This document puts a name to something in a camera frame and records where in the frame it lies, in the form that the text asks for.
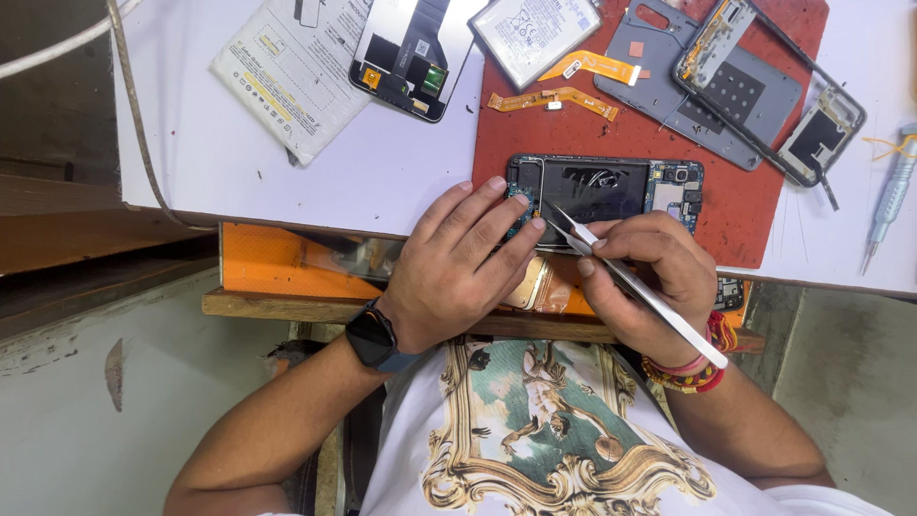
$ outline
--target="smartwatch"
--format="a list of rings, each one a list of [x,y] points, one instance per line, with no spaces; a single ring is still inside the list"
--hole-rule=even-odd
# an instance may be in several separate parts
[[[392,322],[376,308],[378,300],[376,297],[351,317],[345,333],[363,365],[383,373],[397,373],[420,355],[398,351],[398,338],[392,330]]]

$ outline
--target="white cable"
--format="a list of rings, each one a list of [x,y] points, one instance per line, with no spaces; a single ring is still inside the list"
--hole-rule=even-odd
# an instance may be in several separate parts
[[[141,2],[143,2],[143,0],[127,0],[124,4],[121,4],[121,6],[118,8],[118,10],[121,12],[121,16],[127,16],[131,11],[134,10],[135,7],[139,6]],[[48,62],[52,59],[58,58],[71,50],[78,49],[93,39],[102,36],[108,32],[111,27],[112,18],[106,17],[104,20],[96,23],[92,27],[89,27],[76,36],[65,39],[64,41],[50,46],[45,50],[39,50],[33,54],[29,54],[28,56],[21,57],[17,60],[0,64],[0,79],[13,75],[14,73],[28,70],[29,68],[38,66],[43,62]]]

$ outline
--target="white t-shirt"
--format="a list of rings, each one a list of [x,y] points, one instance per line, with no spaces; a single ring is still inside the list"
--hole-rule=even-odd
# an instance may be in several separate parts
[[[455,343],[388,386],[361,516],[890,516],[695,454],[609,346]]]

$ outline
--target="red repair mat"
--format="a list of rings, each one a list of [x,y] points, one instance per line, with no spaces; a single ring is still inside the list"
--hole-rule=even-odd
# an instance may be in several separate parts
[[[627,0],[606,0],[600,9],[602,27],[586,39],[579,50],[604,55],[628,4]],[[678,0],[678,4],[688,16],[704,20],[718,2]],[[828,5],[824,0],[761,0],[758,4],[807,54],[818,54],[828,19]],[[739,45],[777,69],[786,70],[786,74],[799,81],[805,91],[812,72],[761,24],[752,24]],[[670,70],[659,67],[651,72],[669,74]],[[503,77],[497,61],[489,54],[484,64],[481,89],[478,142],[472,173],[474,184],[481,185],[494,175],[506,174],[509,158],[518,152],[698,161],[703,163],[706,175],[703,212],[694,238],[719,265],[750,269],[760,267],[783,185],[783,174],[767,161],[754,172],[747,172],[669,128],[657,131],[659,122],[630,109],[624,111],[624,104],[595,87],[592,76],[592,73],[579,72],[570,80],[555,77],[532,84],[524,93],[572,86],[621,108],[622,112],[609,124],[604,136],[602,129],[607,120],[571,102],[565,103],[564,109],[559,111],[531,107],[501,113],[487,107],[491,93],[517,95]],[[790,114],[775,143],[782,145],[789,137],[801,119],[801,112],[802,101]]]

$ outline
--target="black watch face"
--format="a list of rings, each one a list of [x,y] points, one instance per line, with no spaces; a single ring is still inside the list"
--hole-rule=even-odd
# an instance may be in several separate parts
[[[347,325],[348,339],[357,357],[367,367],[375,367],[392,354],[392,337],[372,312],[363,312]]]

